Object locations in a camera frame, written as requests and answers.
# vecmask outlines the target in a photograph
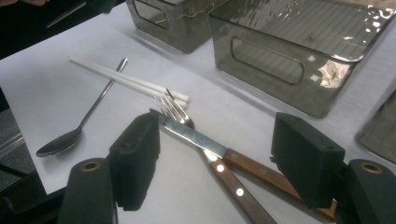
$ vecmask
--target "white chopstick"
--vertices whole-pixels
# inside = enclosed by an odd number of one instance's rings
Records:
[[[96,63],[87,62],[87,61],[80,59],[78,57],[75,57],[75,56],[69,56],[69,60],[72,63],[75,63],[81,67],[84,67],[88,70],[93,71],[94,73],[97,73],[103,77],[108,77],[110,79],[114,79],[117,82],[119,82],[127,87],[130,87],[137,91],[141,91],[151,97],[155,97],[160,92],[166,92],[166,88],[164,88],[164,87],[149,83],[147,81],[137,79],[135,77],[125,76],[123,73],[119,73],[117,71],[108,69],[108,68],[103,67],[102,65],[99,65]],[[177,91],[171,91],[171,93],[177,99],[177,102],[180,103],[181,106],[187,107],[187,103],[190,101],[190,97],[188,95],[179,93]]]

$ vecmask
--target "black foam piece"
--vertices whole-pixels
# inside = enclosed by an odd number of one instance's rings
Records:
[[[303,119],[276,113],[271,152],[307,207],[331,206],[333,176],[344,164],[343,148]]]
[[[134,119],[111,146],[113,188],[119,207],[135,211],[141,207],[154,176],[161,151],[158,116],[149,112]]]
[[[396,223],[396,178],[391,170],[373,161],[353,160],[346,185],[361,224]]]
[[[110,166],[106,159],[89,159],[72,168],[57,223],[117,223]]]

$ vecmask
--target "spoon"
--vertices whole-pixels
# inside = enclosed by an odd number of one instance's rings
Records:
[[[119,64],[119,67],[117,68],[117,72],[121,72],[127,63],[128,63],[128,59],[126,58],[122,59],[122,61]],[[108,89],[110,89],[113,83],[114,83],[114,79],[110,79],[110,81],[105,86],[105,89],[102,91],[102,93],[97,98],[91,109],[88,111],[87,115],[85,115],[84,119],[81,121],[81,123],[78,125],[78,127],[75,130],[69,133],[65,133],[64,135],[61,135],[58,138],[55,138],[51,142],[44,145],[42,148],[40,148],[37,151],[36,153],[37,157],[43,158],[43,157],[52,156],[61,153],[63,151],[66,151],[67,149],[70,149],[73,146],[75,146],[78,140],[82,136],[82,127],[85,125],[88,118],[93,113],[93,110],[95,110],[95,108],[102,101],[103,97],[105,97],[106,93],[108,92]]]

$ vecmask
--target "white surface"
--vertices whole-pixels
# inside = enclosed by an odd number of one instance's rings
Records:
[[[79,161],[105,157],[136,116],[157,108],[152,98],[115,83],[88,120],[75,149],[46,159],[36,157],[50,140],[78,126],[108,82],[70,63],[69,55],[114,69],[127,57],[123,74],[189,95],[188,113],[198,131],[273,169],[272,132],[275,112],[281,110],[307,120],[345,148],[346,161],[370,159],[396,173],[394,164],[359,148],[354,140],[395,77],[394,23],[325,119],[311,119],[218,70],[211,40],[194,53],[183,54],[137,31],[125,4],[2,60],[0,84],[47,193],[64,187],[71,167]],[[245,222],[194,147],[164,131],[161,145],[147,199],[137,212],[119,209],[121,224]],[[264,186],[243,182],[278,223],[323,221]]]

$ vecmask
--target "knife handle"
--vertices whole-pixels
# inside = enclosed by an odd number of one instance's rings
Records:
[[[269,184],[276,189],[286,193],[291,198],[304,203],[303,200],[298,195],[297,191],[294,189],[293,185],[289,180],[282,174],[246,157],[232,149],[229,149],[227,153],[223,156],[223,160],[229,166],[235,167],[236,169],[250,174],[261,182]],[[334,221],[334,212],[337,202],[333,201],[330,208],[316,208],[314,211],[330,221]]]
[[[276,223],[222,160],[211,162],[210,168],[252,223]]]

